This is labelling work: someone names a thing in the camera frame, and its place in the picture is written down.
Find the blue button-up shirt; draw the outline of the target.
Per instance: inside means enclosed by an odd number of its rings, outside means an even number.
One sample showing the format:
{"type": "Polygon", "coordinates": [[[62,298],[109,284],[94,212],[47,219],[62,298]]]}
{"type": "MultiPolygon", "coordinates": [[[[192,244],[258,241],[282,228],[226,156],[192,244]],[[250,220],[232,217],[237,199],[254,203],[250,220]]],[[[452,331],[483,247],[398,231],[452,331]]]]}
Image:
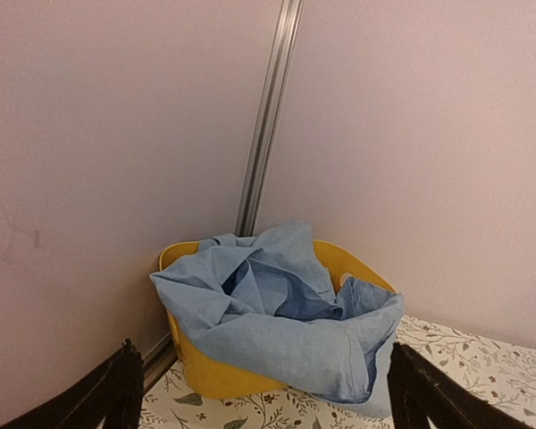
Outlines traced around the blue button-up shirt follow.
{"type": "Polygon", "coordinates": [[[404,298],[356,277],[335,290],[308,223],[203,240],[151,280],[207,357],[365,416],[390,415],[404,298]]]}

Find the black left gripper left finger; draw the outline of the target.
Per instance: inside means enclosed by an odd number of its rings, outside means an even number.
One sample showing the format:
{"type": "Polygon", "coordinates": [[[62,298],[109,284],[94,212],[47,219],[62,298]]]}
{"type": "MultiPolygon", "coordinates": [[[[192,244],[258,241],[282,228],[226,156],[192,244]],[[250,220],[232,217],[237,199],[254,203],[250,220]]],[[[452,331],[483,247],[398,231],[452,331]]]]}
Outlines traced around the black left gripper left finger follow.
{"type": "Polygon", "coordinates": [[[126,339],[71,388],[3,427],[137,428],[143,397],[143,360],[126,339]]]}

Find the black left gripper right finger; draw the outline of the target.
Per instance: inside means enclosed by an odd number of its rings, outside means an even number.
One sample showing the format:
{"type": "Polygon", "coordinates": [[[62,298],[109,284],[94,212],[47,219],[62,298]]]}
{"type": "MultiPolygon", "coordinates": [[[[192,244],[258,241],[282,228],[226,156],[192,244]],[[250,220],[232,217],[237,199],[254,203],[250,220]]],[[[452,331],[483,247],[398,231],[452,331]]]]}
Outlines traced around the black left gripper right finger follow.
{"type": "Polygon", "coordinates": [[[394,427],[526,428],[524,422],[481,400],[408,345],[393,346],[389,398],[394,427]]]}

